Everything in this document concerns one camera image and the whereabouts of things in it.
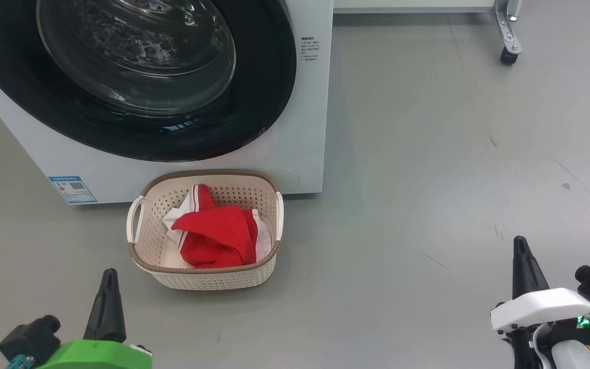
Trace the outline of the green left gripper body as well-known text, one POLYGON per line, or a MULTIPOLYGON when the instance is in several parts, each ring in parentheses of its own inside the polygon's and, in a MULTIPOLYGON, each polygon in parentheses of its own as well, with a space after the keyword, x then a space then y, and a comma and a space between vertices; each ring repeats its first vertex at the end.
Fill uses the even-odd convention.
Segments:
POLYGON ((34 354, 35 368, 152 368, 150 351, 115 341, 74 340, 34 354))

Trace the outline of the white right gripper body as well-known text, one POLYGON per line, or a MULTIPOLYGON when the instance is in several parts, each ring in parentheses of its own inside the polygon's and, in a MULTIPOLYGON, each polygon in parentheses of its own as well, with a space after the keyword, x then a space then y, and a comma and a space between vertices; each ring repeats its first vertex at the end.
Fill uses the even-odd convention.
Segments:
POLYGON ((530 292, 490 311, 514 360, 590 360, 590 287, 530 292))

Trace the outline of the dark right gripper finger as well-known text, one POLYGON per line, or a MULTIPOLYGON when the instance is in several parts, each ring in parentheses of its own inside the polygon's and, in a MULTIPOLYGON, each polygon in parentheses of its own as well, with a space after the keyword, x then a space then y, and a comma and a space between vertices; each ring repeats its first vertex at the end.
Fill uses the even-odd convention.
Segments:
POLYGON ((550 289, 547 280, 538 264, 536 257, 534 257, 531 248, 528 252, 528 267, 529 267, 529 292, 543 291, 550 289))
POLYGON ((529 292, 529 245, 524 236, 515 236, 513 241, 513 268, 512 268, 512 299, 529 292))

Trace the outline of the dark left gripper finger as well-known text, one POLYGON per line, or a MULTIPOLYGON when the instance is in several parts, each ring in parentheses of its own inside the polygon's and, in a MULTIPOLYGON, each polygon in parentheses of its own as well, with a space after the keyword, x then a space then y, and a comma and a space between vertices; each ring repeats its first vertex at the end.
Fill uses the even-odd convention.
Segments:
POLYGON ((106 303, 108 296, 109 278, 112 274, 112 269, 105 270, 101 277, 100 287, 95 296, 92 309, 89 314, 89 319, 85 327, 83 335, 84 340, 104 340, 107 336, 106 332, 106 303))
POLYGON ((108 269, 104 272, 104 340, 124 343, 126 339, 118 273, 108 269))

